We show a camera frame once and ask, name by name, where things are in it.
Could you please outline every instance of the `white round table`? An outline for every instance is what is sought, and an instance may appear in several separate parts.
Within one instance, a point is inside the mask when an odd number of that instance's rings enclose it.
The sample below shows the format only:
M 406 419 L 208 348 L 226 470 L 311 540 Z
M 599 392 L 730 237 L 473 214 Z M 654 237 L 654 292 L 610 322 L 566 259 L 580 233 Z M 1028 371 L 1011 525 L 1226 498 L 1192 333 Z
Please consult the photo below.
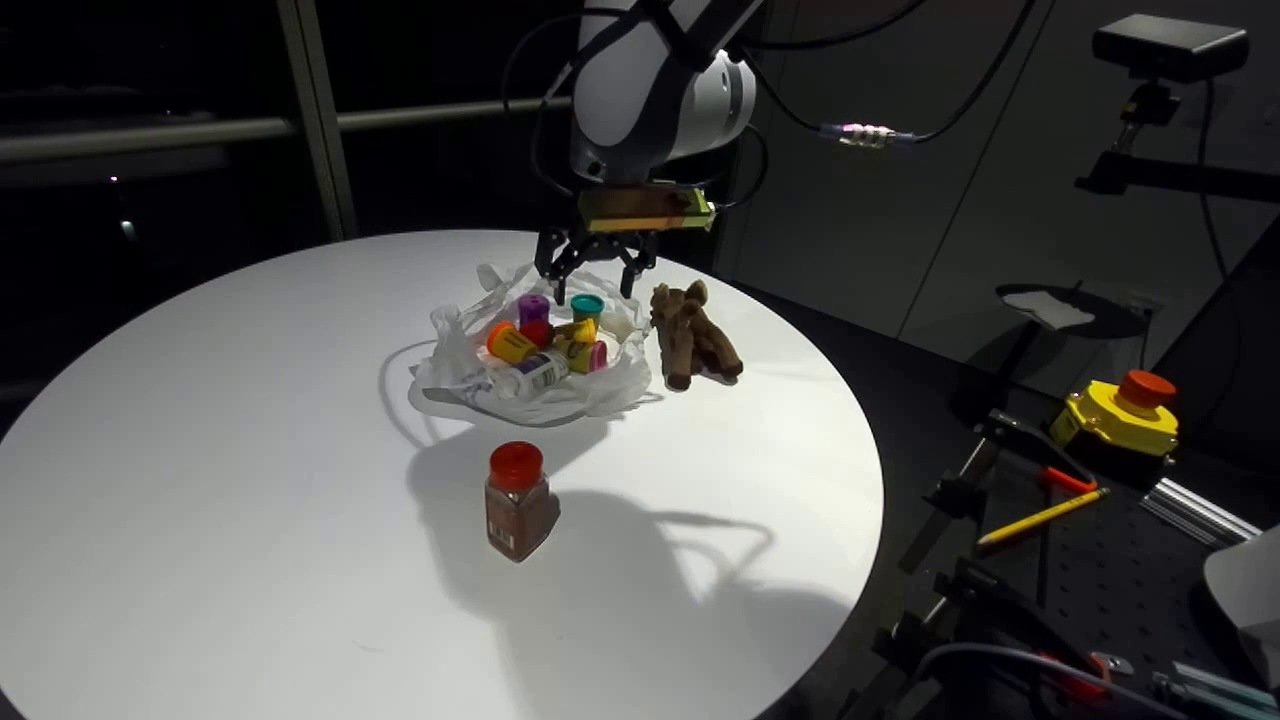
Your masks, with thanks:
M 30 720 L 730 720 L 788 691 L 877 558 L 858 404 L 791 322 L 707 280 L 748 364 L 730 389 L 654 371 L 659 401 L 535 433 L 421 415 L 432 309 L 532 242 L 281 255 L 61 371 L 0 443 L 8 698 Z M 636 296 L 687 280 L 659 259 Z M 564 503 L 524 562 L 482 540 L 505 441 L 543 448 Z

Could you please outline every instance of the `brown bottle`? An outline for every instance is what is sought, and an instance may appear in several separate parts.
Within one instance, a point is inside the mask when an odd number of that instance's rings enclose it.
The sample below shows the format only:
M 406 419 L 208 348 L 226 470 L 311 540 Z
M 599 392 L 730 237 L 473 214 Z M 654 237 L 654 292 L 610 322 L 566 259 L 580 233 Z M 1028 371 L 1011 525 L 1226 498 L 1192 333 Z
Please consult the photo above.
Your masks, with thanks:
M 543 451 L 520 441 L 501 443 L 486 456 L 482 485 L 486 545 L 520 562 L 539 540 L 547 540 L 557 517 L 558 503 L 547 493 Z

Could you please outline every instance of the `brown stuffed toy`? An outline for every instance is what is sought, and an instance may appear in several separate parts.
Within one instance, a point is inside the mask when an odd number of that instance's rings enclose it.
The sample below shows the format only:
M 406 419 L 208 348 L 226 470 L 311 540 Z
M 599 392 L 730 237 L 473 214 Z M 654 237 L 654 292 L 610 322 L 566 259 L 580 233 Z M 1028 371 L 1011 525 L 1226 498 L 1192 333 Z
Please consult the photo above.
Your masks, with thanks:
M 651 327 L 663 348 L 663 377 L 672 392 L 685 392 L 691 371 L 734 378 L 744 361 L 726 337 L 703 315 L 707 288 L 695 280 L 687 292 L 659 285 L 651 292 Z

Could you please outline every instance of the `plastic bag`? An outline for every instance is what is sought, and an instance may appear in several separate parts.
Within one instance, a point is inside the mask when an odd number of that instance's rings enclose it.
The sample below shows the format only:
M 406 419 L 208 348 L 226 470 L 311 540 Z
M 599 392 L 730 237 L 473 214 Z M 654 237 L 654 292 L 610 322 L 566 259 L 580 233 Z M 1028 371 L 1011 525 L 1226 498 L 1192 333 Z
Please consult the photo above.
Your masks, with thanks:
M 590 273 L 572 273 L 564 280 L 564 296 L 590 292 L 605 300 L 599 337 L 607 344 L 607 364 L 595 371 L 566 371 L 558 361 L 535 378 L 486 355 L 486 327 L 501 319 L 517 319 L 517 303 L 527 292 L 552 296 L 532 263 L 512 273 L 507 280 L 481 263 L 474 267 L 482 296 L 473 309 L 437 309 L 437 348 L 421 364 L 413 378 L 413 407 L 432 412 L 432 401 L 468 404 L 474 412 L 512 419 L 512 425 L 564 425 L 583 412 L 618 412 L 639 404 L 647 392 L 647 315 L 636 300 L 623 300 L 610 285 Z M 552 303 L 552 322 L 566 322 L 566 309 Z

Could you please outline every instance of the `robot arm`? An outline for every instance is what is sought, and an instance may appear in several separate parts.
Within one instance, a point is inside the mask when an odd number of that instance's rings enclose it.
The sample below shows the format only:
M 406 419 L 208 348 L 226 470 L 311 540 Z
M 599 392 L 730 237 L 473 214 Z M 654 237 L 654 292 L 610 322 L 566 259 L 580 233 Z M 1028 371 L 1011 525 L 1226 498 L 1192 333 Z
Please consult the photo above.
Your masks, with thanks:
M 667 159 L 730 143 L 755 75 L 722 45 L 761 0 L 586 0 L 572 87 L 572 169 L 590 182 L 647 182 Z

